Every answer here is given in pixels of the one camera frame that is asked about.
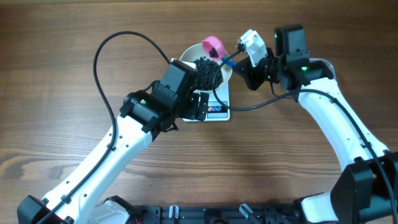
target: robotic arm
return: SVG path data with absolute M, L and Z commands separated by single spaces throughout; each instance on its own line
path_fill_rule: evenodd
M 390 153 L 351 109 L 338 88 L 331 63 L 309 57 L 302 26 L 278 27 L 274 37 L 277 57 L 272 49 L 266 48 L 256 31 L 247 31 L 238 46 L 249 56 L 238 62 L 233 70 L 244 78 L 251 90 L 257 90 L 265 81 L 280 83 L 314 117 L 335 150 L 343 170 L 331 192 L 296 200 L 295 208 L 301 213 L 300 222 L 363 223 L 390 215 L 389 196 L 376 161 L 352 120 L 336 102 L 340 102 L 366 135 L 387 173 L 395 197 L 398 196 L 398 155 Z M 26 197 L 17 211 L 19 223 L 38 222 L 64 200 L 65 194 L 95 166 L 111 135 L 116 134 L 116 144 L 106 160 L 46 223 L 100 222 L 90 215 L 105 190 L 131 159 L 148 147 L 160 132 L 169 131 L 171 126 L 178 129 L 174 123 L 176 118 L 205 119 L 208 95 L 193 93 L 191 86 L 196 76 L 193 68 L 174 60 L 163 79 L 154 83 L 151 94 L 144 90 L 128 94 L 116 119 L 118 132 L 112 133 L 110 129 L 76 170 L 42 200 Z M 319 90 L 334 100 L 299 90 Z M 122 215 L 119 221 L 126 223 L 128 218 L 128 215 Z M 250 220 L 258 224 L 255 218 L 250 217 Z

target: white scale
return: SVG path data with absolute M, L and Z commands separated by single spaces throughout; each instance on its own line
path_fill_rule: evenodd
M 196 69 L 197 65 L 192 62 L 183 62 L 187 65 L 191 66 L 192 68 Z M 226 105 L 229 106 L 229 88 L 228 82 L 224 84 L 224 86 L 217 91 L 218 98 Z M 204 121 L 227 121 L 230 118 L 229 109 L 223 108 L 217 99 L 214 97 L 214 94 L 209 93 L 209 103 L 207 105 L 207 114 Z M 202 122 L 198 120 L 191 120 L 191 119 L 183 119 L 185 122 Z

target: white bowl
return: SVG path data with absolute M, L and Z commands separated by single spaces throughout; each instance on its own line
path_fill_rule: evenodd
M 209 58 L 205 51 L 203 50 L 203 48 L 201 47 L 201 44 L 195 44 L 193 46 L 191 46 L 190 48 L 188 48 L 180 57 L 180 61 L 182 62 L 193 62 L 196 59 L 199 59 L 200 57 L 206 57 Z M 229 78 L 231 78 L 232 75 L 232 68 L 224 65 L 221 68 L 221 74 L 223 75 L 223 82 L 216 88 L 216 91 L 220 90 L 225 83 L 228 82 Z M 202 91 L 204 93 L 213 93 L 213 90 L 199 90 Z

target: wood grain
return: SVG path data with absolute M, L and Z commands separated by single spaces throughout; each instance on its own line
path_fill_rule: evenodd
M 273 47 L 273 28 L 305 26 L 312 57 L 330 60 L 340 88 L 365 125 L 398 151 L 398 6 L 392 1 L 129 2 L 0 6 L 0 223 L 43 196 L 96 146 L 111 126 L 92 61 L 117 31 L 142 32 L 170 58 L 209 35 L 233 52 L 256 29 Z M 98 75 L 114 111 L 131 91 L 167 69 L 144 40 L 120 36 L 102 51 Z M 234 106 L 272 98 L 230 80 Z M 105 193 L 135 204 L 291 202 L 329 191 L 341 171 L 312 117 L 292 100 L 224 123 L 184 123 L 161 134 Z M 377 222 L 387 223 L 388 218 Z

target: pink cup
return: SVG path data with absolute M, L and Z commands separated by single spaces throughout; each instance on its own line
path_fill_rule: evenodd
M 210 59 L 217 62 L 221 60 L 225 54 L 225 47 L 222 41 L 215 36 L 209 36 L 201 43 L 203 50 Z

